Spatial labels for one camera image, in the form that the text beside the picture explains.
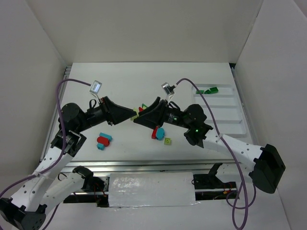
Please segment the blue oval lego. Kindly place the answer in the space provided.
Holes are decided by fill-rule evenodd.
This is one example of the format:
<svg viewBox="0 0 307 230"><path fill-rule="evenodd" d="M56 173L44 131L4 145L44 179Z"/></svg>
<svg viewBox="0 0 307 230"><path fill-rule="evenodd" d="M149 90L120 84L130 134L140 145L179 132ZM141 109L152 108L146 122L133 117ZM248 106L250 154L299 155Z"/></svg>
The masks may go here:
<svg viewBox="0 0 307 230"><path fill-rule="evenodd" d="M158 128L155 136L157 140L163 140L165 137L165 130L162 127Z"/></svg>

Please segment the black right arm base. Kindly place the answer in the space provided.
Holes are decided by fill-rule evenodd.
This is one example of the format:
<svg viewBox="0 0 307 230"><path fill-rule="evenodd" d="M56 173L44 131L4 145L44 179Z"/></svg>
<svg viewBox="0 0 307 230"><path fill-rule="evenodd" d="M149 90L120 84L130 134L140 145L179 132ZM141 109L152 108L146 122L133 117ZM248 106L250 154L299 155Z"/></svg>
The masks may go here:
<svg viewBox="0 0 307 230"><path fill-rule="evenodd" d="M191 183L195 188L196 201L203 200L225 200L236 197L236 183L224 183L216 177L222 163L216 163L207 174L194 174Z"/></svg>

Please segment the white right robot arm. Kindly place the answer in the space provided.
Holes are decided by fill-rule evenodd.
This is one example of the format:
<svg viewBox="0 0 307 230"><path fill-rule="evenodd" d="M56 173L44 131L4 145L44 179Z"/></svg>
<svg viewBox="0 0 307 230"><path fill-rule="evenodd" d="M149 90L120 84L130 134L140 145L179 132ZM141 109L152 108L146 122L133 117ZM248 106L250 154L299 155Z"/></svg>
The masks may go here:
<svg viewBox="0 0 307 230"><path fill-rule="evenodd" d="M155 129L164 123L186 129L184 137L192 146L199 146L235 156L237 162L249 169L252 183L261 191L273 194L285 172L286 166L271 144L258 146L245 143L205 123L207 116L199 104L192 104L184 111L168 105L167 100L156 98L153 104L134 119L136 124Z"/></svg>

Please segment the lime square lego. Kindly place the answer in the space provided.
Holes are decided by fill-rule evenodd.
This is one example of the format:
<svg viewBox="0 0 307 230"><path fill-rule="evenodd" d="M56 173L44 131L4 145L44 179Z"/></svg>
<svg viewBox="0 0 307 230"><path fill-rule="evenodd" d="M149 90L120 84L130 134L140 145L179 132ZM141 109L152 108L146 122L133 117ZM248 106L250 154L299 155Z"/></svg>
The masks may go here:
<svg viewBox="0 0 307 230"><path fill-rule="evenodd" d="M164 139L164 144L165 144L165 145L168 145L168 146L171 145L171 144L172 144L171 138L165 138L165 139Z"/></svg>

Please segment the dark green curved lego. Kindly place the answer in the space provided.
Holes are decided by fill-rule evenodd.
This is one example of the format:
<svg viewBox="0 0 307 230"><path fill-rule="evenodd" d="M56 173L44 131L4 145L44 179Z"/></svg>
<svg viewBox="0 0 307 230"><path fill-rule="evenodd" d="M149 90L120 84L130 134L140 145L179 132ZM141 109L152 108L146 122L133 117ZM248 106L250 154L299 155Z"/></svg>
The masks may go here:
<svg viewBox="0 0 307 230"><path fill-rule="evenodd" d="M218 93L219 92L217 87L212 87L212 88L209 89L209 91L210 91L210 94L214 94L214 93Z"/></svg>

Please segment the red rectangular lego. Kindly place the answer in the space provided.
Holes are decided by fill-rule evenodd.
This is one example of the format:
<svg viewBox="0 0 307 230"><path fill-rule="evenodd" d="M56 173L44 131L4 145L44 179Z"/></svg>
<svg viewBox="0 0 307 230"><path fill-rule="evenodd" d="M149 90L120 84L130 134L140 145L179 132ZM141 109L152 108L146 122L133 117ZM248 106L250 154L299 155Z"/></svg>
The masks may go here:
<svg viewBox="0 0 307 230"><path fill-rule="evenodd" d="M156 128L153 130L152 135L151 135L151 138L152 138L152 139L157 139L157 137L156 137L156 132L157 132L157 130L158 130L158 127L156 127Z"/></svg>

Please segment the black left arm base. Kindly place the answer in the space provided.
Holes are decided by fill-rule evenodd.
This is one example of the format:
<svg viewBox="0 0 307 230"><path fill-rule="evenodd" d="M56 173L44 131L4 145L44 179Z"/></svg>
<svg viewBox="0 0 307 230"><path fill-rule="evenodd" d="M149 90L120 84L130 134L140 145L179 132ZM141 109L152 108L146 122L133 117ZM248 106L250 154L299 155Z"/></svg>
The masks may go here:
<svg viewBox="0 0 307 230"><path fill-rule="evenodd" d="M106 194L108 192L109 177L104 179L96 177L92 171L83 166L74 168L72 172L78 173L85 178L84 185L81 189L65 198L63 203L95 203L97 207L109 207L108 195Z"/></svg>

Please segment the lime curved lego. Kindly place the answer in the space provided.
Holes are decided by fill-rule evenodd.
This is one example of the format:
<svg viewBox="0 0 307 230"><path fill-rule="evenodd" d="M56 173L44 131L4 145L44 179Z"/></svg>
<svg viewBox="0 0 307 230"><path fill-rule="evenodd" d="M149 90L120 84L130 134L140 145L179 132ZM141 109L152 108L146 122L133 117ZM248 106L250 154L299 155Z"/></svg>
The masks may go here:
<svg viewBox="0 0 307 230"><path fill-rule="evenodd" d="M130 118L131 121L134 121L136 118L139 117L139 109L138 108L133 108L134 115Z"/></svg>

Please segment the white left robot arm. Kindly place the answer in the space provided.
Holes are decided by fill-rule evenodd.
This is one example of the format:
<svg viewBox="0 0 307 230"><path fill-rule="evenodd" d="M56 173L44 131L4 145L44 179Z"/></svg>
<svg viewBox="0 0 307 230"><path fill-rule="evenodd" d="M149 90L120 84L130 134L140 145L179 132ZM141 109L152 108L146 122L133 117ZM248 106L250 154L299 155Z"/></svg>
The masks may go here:
<svg viewBox="0 0 307 230"><path fill-rule="evenodd" d="M60 184L52 186L52 183L85 143L86 137L81 132L103 122L119 124L135 116L136 112L103 97L86 112L77 104L68 103L59 114L59 131L44 159L16 193L0 199L0 214L19 230L40 229L47 214L71 193L104 188L104 181L84 166L74 168Z"/></svg>

